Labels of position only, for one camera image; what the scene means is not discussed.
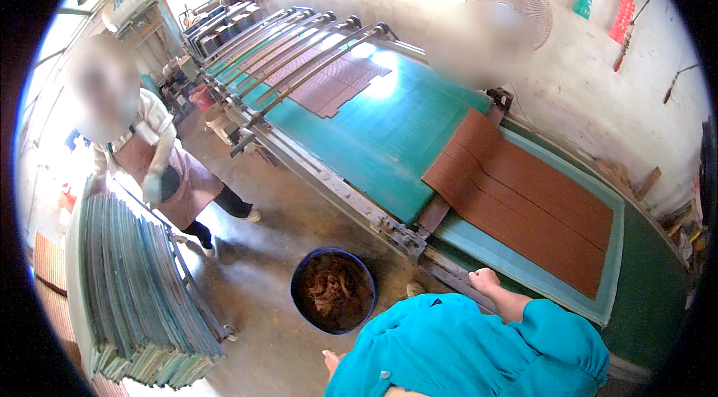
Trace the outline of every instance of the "person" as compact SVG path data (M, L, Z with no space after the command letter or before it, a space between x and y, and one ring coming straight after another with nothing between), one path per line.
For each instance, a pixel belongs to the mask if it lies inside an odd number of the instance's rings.
M462 294L397 302L351 352L324 351L325 396L594 396L607 382L608 349L587 320L502 288L489 268L469 279L498 316Z
M212 234L195 218L211 201L235 218L260 220L252 204L184 151L172 115L157 96L140 88L137 66L120 40L97 34L79 42L66 83L76 99L77 130L92 141L92 193L103 190L107 171L124 170L141 186L145 203L197 236L208 252Z

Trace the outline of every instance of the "electric fan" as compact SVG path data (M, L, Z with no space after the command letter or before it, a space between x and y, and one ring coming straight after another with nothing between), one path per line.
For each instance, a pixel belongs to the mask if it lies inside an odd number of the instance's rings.
M548 0L467 0L435 18L424 51L439 76L487 90L520 75L551 27Z

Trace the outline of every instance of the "pink apron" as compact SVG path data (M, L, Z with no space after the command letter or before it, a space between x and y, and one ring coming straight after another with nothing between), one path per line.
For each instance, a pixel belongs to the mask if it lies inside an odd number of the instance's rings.
M157 147L133 135L112 156L117 164L142 185ZM202 209L220 194L224 183L209 169L184 151L175 141L169 164L179 175L179 187L174 195L155 208L162 212L179 230L184 231Z

